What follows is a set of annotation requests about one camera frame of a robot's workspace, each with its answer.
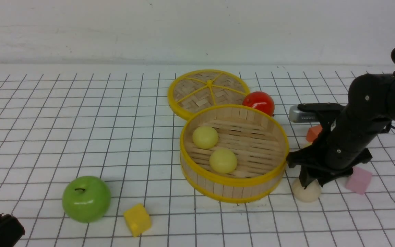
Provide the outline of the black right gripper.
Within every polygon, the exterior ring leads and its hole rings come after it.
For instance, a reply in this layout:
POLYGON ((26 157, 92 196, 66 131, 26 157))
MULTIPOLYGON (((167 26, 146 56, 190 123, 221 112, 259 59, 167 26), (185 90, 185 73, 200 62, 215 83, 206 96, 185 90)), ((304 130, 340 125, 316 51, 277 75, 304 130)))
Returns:
POLYGON ((309 147, 290 152, 290 168, 300 166, 298 179, 303 189, 316 179, 321 187, 353 174, 353 167, 372 159, 367 146, 373 139, 373 122, 349 114, 317 115, 322 131, 309 147))

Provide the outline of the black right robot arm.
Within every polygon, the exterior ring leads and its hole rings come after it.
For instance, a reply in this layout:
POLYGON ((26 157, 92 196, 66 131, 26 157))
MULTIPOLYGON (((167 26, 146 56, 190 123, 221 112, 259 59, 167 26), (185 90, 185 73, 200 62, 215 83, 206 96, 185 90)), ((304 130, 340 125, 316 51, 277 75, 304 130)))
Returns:
POLYGON ((395 74, 364 74, 348 90, 348 103, 293 105, 292 122, 319 122, 322 131, 313 143, 290 152, 290 168, 301 167, 299 181, 306 188, 353 174, 353 167, 372 159, 368 144, 387 133, 395 121, 395 74))

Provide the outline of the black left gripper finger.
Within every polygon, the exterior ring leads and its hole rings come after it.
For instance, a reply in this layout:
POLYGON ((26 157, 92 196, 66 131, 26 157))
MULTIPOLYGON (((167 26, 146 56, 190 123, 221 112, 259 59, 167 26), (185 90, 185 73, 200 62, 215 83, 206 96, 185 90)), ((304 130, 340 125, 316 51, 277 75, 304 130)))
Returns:
POLYGON ((0 247, 14 247, 25 235, 25 228, 11 214, 0 214, 0 247))

